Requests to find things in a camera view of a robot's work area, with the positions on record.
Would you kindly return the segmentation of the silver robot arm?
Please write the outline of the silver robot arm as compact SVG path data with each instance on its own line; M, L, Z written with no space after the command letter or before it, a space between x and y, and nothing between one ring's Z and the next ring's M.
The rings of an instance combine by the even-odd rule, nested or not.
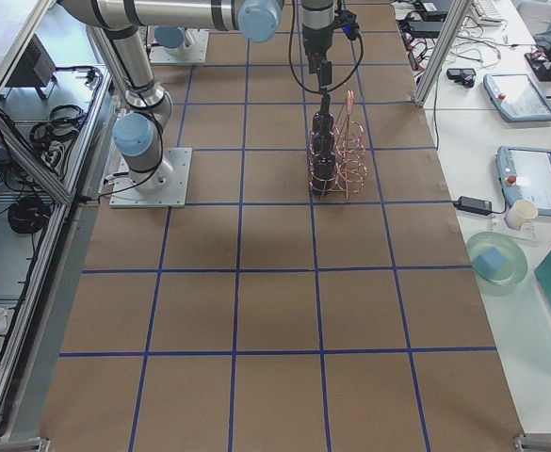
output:
M173 174L163 141L171 98L155 81L136 26L109 30L89 25L87 31L127 107L115 122L112 138L128 167L131 187L161 190Z
M100 55L124 83L125 102L134 110L156 111L166 93L154 79L138 30L143 26L173 26L239 31L262 43L278 30L283 1L61 1L79 22L97 29L106 43ZM302 42L310 71L323 86L331 83L327 52L333 31L345 30L353 40L356 15L334 1L302 1Z

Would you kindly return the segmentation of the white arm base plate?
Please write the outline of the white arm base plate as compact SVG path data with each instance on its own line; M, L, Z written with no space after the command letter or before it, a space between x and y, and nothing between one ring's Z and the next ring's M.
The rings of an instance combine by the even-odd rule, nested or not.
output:
M184 207L191 157L191 148L167 148L156 174L137 187L135 184L144 177L137 173L130 177L128 165L120 157L118 171L124 171L125 175L116 179L116 194L110 197L109 205L114 208Z
M150 47L150 63L157 66L203 65L208 40L206 29L157 26Z

